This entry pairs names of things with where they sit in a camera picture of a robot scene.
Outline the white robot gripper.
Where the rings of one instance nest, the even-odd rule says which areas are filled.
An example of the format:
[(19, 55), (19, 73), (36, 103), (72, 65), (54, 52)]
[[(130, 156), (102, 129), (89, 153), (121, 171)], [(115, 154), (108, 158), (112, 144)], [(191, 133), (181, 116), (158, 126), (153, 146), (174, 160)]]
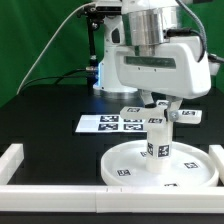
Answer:
[(133, 47), (118, 47), (115, 65), (122, 85), (141, 89), (140, 98), (146, 108), (156, 106), (151, 92), (170, 95), (166, 96), (167, 118), (176, 122), (182, 98), (206, 95), (211, 88), (207, 54), (198, 61), (200, 55), (197, 36), (172, 37), (155, 47), (154, 56), (136, 56)]

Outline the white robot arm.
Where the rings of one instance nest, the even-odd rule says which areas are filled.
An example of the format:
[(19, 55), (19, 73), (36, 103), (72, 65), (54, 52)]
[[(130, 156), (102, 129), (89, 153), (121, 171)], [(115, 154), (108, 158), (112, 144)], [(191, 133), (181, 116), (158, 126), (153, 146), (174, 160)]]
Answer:
[(164, 116), (179, 121), (184, 99), (208, 93), (224, 58), (207, 52), (203, 24), (188, 8), (195, 0), (95, 0), (104, 16), (104, 58), (94, 90), (106, 96), (139, 92), (167, 97)]

